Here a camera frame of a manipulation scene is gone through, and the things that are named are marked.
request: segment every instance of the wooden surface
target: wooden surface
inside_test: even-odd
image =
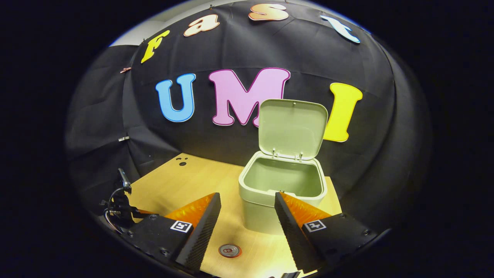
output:
[[[182,153],[133,183],[129,201],[132,206],[163,216],[201,197],[219,192],[221,212],[201,270],[222,278],[279,278],[283,273],[296,272],[284,235],[264,234],[244,228],[238,183],[242,169],[242,166]],[[341,213],[331,179],[326,177],[326,182],[328,193],[319,208],[331,215]],[[239,246],[242,255],[237,258],[221,256],[218,248],[228,243]]]

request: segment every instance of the foam letter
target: foam letter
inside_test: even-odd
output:
[[[252,20],[283,20],[288,18],[287,8],[280,4],[257,4],[250,8],[248,14]]]
[[[173,109],[171,105],[170,87],[171,80],[164,80],[156,84],[158,97],[160,99],[161,113],[172,122],[185,122],[194,114],[194,93],[192,91],[192,82],[196,79],[193,73],[184,74],[177,78],[177,83],[182,88],[182,99],[184,106],[181,110]]]
[[[348,26],[345,26],[343,25],[341,22],[339,22],[338,20],[332,18],[332,17],[328,17],[328,16],[323,16],[321,15],[321,17],[327,21],[329,21],[329,23],[331,24],[331,26],[333,26],[333,28],[342,36],[344,36],[345,38],[351,40],[352,42],[354,43],[360,43],[360,40],[355,37],[355,36],[352,36],[352,34],[350,34],[348,31],[351,31],[352,29],[350,29]]]
[[[286,69],[265,68],[259,71],[246,91],[233,70],[212,72],[209,80],[214,82],[216,92],[216,115],[213,122],[220,126],[230,126],[234,123],[234,118],[228,113],[230,104],[240,124],[246,125],[260,103],[269,98],[283,98],[285,82],[289,78],[290,72]],[[259,127],[259,112],[252,122]]]
[[[324,140],[345,142],[348,139],[346,130],[352,118],[353,108],[357,101],[362,99],[362,92],[343,83],[332,83],[329,89],[334,94],[334,103],[324,130]]]
[[[219,22],[216,22],[217,19],[218,15],[210,14],[193,21],[191,24],[189,24],[190,28],[185,30],[184,36],[190,37],[201,31],[206,32],[216,28],[219,25]]]
[[[153,57],[153,50],[157,49],[160,46],[162,38],[168,36],[168,34],[170,34],[170,30],[164,31],[148,42],[148,48],[146,48],[146,53],[144,53],[144,57],[142,57],[141,64],[147,61],[149,58]]]

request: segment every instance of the bin lid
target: bin lid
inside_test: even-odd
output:
[[[323,142],[328,111],[318,103],[267,99],[259,108],[259,148],[265,154],[311,160]]]

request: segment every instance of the green trash bin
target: green trash bin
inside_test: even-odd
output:
[[[239,176],[247,229],[283,234],[274,209],[275,193],[284,191],[318,206],[328,188],[315,159],[328,122],[318,103],[267,99],[259,108],[259,148]]]

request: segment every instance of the pink letter m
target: pink letter m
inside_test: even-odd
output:
[[[234,118],[228,113],[230,104],[240,124],[246,125],[254,108],[259,107],[260,103],[269,98],[283,98],[285,82],[289,78],[290,72],[286,69],[265,68],[259,71],[246,91],[233,70],[212,72],[209,80],[214,82],[216,92],[216,116],[213,117],[213,122],[220,126],[234,123]],[[259,127],[259,112],[252,122]]]

